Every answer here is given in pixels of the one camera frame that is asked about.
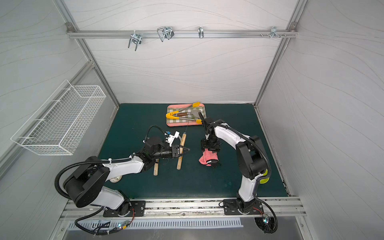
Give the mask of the pink rag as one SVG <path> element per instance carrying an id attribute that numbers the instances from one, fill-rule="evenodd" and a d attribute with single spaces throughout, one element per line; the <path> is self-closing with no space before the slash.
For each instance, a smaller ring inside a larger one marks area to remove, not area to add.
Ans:
<path id="1" fill-rule="evenodd" d="M 199 159 L 199 163 L 208 167 L 216 167 L 219 163 L 218 155 L 217 153 L 205 149 L 203 155 Z"/>

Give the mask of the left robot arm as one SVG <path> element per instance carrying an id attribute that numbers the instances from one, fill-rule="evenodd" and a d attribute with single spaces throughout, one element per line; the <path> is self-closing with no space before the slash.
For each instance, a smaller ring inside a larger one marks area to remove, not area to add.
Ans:
<path id="1" fill-rule="evenodd" d="M 105 187 L 105 182 L 124 175 L 138 174 L 149 170 L 159 159 L 176 159 L 188 153 L 182 145 L 169 145 L 160 138 L 150 138 L 136 154 L 123 159 L 100 160 L 91 156 L 83 162 L 71 164 L 57 174 L 56 191 L 72 200 L 77 208 L 88 205 L 100 206 L 115 211 L 119 217 L 128 215 L 130 199 L 119 190 Z"/>

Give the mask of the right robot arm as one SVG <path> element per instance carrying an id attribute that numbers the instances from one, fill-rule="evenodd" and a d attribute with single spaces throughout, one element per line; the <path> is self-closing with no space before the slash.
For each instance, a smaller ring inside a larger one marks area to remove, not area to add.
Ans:
<path id="1" fill-rule="evenodd" d="M 201 141 L 203 155 L 199 159 L 200 164 L 207 167 L 219 165 L 220 140 L 236 150 L 242 181 L 235 206 L 240 214 L 249 214 L 251 210 L 257 208 L 257 205 L 261 205 L 262 201 L 257 198 L 258 186 L 272 173 L 271 164 L 260 138 L 244 135 L 222 120 L 213 121 L 211 118 L 203 118 L 202 125 L 205 138 Z"/>

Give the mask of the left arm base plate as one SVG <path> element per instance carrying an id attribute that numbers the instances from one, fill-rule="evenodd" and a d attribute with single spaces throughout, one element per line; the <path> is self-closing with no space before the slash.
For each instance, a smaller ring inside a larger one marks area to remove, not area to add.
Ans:
<path id="1" fill-rule="evenodd" d="M 146 201 L 124 201 L 116 210 L 106 208 L 103 213 L 105 218 L 117 217 L 143 217 Z"/>

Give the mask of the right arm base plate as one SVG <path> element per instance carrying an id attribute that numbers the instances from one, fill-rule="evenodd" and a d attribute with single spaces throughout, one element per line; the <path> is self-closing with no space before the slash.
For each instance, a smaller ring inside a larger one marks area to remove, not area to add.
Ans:
<path id="1" fill-rule="evenodd" d="M 261 202 L 256 199 L 250 202 L 244 202 L 242 199 L 224 199 L 219 202 L 219 207 L 224 209 L 226 216 L 264 214 Z"/>

